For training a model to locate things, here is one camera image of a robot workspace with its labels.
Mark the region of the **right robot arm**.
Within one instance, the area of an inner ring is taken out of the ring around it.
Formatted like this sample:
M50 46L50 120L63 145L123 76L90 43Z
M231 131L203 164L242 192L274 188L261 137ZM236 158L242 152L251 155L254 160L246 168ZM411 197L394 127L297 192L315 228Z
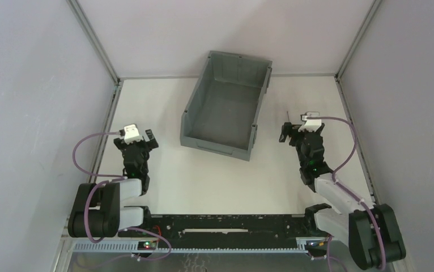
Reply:
M341 181L324 158L322 131L314 126L285 122L280 142L289 140L299 159L302 182L328 203L307 207L310 225L347 245L354 263L362 270L383 269L406 258L407 250L394 210L363 198Z

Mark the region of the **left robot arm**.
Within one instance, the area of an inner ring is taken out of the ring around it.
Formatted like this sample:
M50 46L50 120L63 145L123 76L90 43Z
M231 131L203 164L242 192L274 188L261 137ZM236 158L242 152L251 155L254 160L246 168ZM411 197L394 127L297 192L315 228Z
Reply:
M148 160L150 152L159 144L152 130L142 135L135 125L128 125L113 135L113 143L123 158L122 173L102 175L104 181L79 185L67 225L71 237L86 237L98 243L120 230L139 227L150 217L148 207L124 206L122 201L147 193Z

